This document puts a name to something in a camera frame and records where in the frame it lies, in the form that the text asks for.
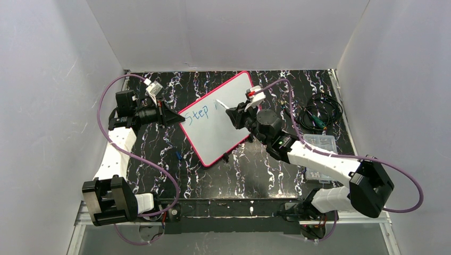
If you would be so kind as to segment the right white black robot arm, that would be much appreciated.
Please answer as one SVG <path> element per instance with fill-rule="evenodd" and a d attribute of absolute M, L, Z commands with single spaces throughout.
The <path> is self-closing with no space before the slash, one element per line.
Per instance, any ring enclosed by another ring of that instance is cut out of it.
<path fill-rule="evenodd" d="M 269 109 L 240 103 L 225 112 L 237 130 L 246 128 L 274 159 L 316 170 L 342 184 L 313 189 L 301 202 L 278 211 L 286 221 L 316 220 L 336 210 L 356 210 L 370 218 L 380 216 L 394 184 L 376 159 L 350 159 L 300 140 L 286 132 L 282 119 Z"/>

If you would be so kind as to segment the white marker pen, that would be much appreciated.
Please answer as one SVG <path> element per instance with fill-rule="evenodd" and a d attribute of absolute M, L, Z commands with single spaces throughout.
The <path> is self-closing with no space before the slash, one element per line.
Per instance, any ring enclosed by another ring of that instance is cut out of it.
<path fill-rule="evenodd" d="M 220 104 L 224 109 L 229 109 L 229 107 L 225 103 L 223 103 L 221 100 L 217 99 L 216 102 L 218 104 Z"/>

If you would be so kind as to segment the pink framed whiteboard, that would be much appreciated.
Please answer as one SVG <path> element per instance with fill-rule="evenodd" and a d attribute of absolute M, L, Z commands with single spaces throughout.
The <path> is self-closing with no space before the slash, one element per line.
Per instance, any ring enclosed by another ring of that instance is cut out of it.
<path fill-rule="evenodd" d="M 249 72 L 242 71 L 179 112 L 185 118 L 180 127 L 203 166 L 210 167 L 248 138 L 247 129 L 235 129 L 217 100 L 236 107 L 252 87 Z"/>

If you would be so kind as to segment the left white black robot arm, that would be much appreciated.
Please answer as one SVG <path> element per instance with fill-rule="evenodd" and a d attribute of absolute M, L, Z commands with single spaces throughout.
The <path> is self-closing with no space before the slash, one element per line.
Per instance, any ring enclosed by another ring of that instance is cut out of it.
<path fill-rule="evenodd" d="M 178 124 L 185 118 L 168 108 L 161 99 L 140 106 L 134 91 L 115 95 L 117 106 L 108 118 L 107 145 L 93 180 L 82 186 L 82 194 L 95 226 L 133 222 L 139 216 L 156 217 L 163 206 L 155 193 L 135 194 L 127 183 L 127 167 L 137 133 L 143 125 L 161 127 Z"/>

